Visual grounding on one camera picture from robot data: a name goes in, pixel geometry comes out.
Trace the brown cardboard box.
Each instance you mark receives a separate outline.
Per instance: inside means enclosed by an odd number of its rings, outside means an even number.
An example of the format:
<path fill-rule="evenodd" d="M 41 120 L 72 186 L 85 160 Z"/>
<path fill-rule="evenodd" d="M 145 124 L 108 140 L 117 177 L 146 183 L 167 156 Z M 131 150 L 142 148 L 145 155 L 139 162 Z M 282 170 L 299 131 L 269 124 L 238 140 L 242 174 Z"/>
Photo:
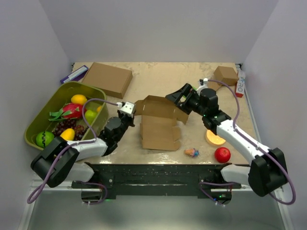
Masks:
<path fill-rule="evenodd" d="M 148 95 L 136 103 L 135 115 L 141 116 L 142 147 L 149 150 L 176 151 L 181 147 L 178 121 L 186 124 L 188 115 L 164 97 Z"/>

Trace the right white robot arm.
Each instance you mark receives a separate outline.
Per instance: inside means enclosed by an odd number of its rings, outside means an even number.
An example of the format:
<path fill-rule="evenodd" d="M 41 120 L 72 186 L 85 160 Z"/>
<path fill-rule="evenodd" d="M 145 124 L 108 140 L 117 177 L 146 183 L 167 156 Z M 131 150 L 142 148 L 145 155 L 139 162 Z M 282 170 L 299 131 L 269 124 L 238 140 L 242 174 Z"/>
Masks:
<path fill-rule="evenodd" d="M 249 163 L 249 166 L 228 164 L 214 178 L 214 184 L 225 188 L 230 183 L 245 184 L 258 196 L 266 196 L 289 182 L 285 157 L 279 148 L 270 149 L 240 129 L 229 115 L 220 110 L 216 91 L 200 87 L 194 90 L 185 84 L 166 99 L 186 114 L 202 116 L 204 126 L 225 139 Z"/>

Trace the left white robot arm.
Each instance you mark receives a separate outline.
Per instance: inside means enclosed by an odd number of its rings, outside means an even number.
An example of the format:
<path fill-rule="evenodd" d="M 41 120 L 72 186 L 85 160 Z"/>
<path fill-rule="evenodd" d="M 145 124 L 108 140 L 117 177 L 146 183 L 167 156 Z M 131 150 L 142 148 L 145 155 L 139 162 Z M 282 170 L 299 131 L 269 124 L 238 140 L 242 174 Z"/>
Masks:
<path fill-rule="evenodd" d="M 93 156 L 111 154 L 128 127 L 134 127 L 135 113 L 118 110 L 118 116 L 110 118 L 99 136 L 83 141 L 66 141 L 54 138 L 31 162 L 31 169 L 51 188 L 66 180 L 76 161 Z"/>

